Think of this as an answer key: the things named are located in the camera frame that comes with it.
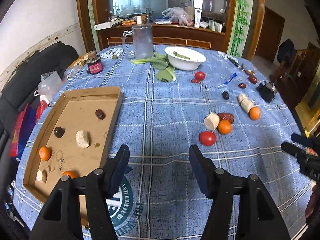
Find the wooden door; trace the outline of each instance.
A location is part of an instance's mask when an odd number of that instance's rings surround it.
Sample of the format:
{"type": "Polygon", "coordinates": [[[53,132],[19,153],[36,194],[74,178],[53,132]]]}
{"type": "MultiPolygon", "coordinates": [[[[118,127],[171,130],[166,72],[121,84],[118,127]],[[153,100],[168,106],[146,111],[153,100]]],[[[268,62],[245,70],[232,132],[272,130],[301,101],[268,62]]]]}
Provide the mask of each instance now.
{"type": "Polygon", "coordinates": [[[284,18],[266,7],[262,30],[255,55],[273,62],[284,27],[284,18]]]}

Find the floor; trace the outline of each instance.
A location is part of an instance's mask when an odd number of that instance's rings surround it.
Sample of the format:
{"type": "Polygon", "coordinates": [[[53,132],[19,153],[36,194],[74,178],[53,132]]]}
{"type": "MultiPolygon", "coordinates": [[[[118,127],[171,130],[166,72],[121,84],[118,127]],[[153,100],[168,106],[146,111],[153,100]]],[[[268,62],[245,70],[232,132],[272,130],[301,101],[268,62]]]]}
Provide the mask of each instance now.
{"type": "Polygon", "coordinates": [[[273,74],[279,67],[272,62],[256,55],[253,56],[251,62],[266,78],[269,78],[269,75],[273,74]]]}

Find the blue plaid tablecloth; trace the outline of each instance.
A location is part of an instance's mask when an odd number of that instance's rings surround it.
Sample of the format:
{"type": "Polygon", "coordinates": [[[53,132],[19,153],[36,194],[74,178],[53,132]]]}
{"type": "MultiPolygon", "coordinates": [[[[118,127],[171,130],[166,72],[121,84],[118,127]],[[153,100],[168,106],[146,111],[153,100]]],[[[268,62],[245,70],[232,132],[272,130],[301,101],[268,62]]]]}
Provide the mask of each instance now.
{"type": "MultiPolygon", "coordinates": [[[[164,45],[154,50],[164,52],[164,45]]],[[[67,90],[101,86],[120,86],[123,102],[110,156],[122,144],[130,148],[129,167],[119,192],[108,200],[108,208],[120,239],[200,239],[212,200],[200,192],[188,161],[188,148],[197,144],[205,157],[232,175],[247,177],[257,174],[279,208],[294,236],[305,224],[304,210],[310,198],[310,180],[299,173],[294,157],[281,151],[283,141],[299,133],[291,112],[279,94],[266,103],[224,54],[193,48],[207,61],[196,71],[206,74],[202,84],[191,83],[193,72],[176,70],[176,82],[159,82],[158,70],[150,64],[134,65],[124,53],[117,60],[102,59],[104,69],[97,75],[86,73],[87,66],[70,77],[57,93],[35,125],[24,150],[16,177],[14,205],[31,229],[42,204],[23,186],[22,180],[33,142],[51,107],[67,90]],[[233,73],[237,77],[222,85],[233,73]],[[241,89],[239,83],[247,87],[241,89]],[[230,99],[221,93],[227,90],[230,99]],[[245,93],[259,106],[262,116],[253,121],[240,108],[237,95],[245,93]],[[228,112],[234,115],[233,130],[217,135],[212,147],[202,146],[199,134],[206,130],[204,118],[210,113],[228,112]]],[[[247,69],[254,66],[239,59],[247,69]]],[[[256,71],[259,81],[266,78],[256,71]]],[[[228,239],[234,239],[238,221],[239,197],[234,198],[228,239]]],[[[90,232],[84,229],[84,238],[90,232]]]]}

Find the small orange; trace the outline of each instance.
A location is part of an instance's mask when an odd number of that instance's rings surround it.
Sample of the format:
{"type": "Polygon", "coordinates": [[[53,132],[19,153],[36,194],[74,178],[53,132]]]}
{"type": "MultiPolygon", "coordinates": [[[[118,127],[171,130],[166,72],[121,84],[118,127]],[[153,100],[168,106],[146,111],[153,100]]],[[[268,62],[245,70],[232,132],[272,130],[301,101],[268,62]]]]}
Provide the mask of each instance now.
{"type": "Polygon", "coordinates": [[[40,156],[40,159],[43,161],[49,160],[51,157],[51,149],[45,146],[41,147],[39,150],[39,156],[40,156]]]}
{"type": "Polygon", "coordinates": [[[252,120],[258,120],[261,116],[261,110],[259,109],[259,107],[253,107],[250,109],[249,111],[249,116],[252,120]]]}
{"type": "Polygon", "coordinates": [[[72,179],[79,177],[75,171],[65,171],[62,175],[69,175],[72,179]]]}
{"type": "Polygon", "coordinates": [[[221,134],[228,134],[232,131],[232,125],[228,120],[221,120],[218,124],[218,131],[221,134]]]}

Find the glass pitcher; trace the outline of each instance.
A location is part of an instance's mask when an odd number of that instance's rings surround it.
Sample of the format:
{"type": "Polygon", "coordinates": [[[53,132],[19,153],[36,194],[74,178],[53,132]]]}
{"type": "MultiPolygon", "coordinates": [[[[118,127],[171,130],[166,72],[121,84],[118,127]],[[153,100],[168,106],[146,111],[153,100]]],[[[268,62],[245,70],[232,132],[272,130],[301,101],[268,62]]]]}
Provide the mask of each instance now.
{"type": "Polygon", "coordinates": [[[153,56],[153,35],[152,25],[135,25],[131,31],[124,31],[122,36],[122,48],[129,58],[148,58],[153,56]],[[133,37],[134,51],[128,51],[125,45],[125,38],[133,37]]]}

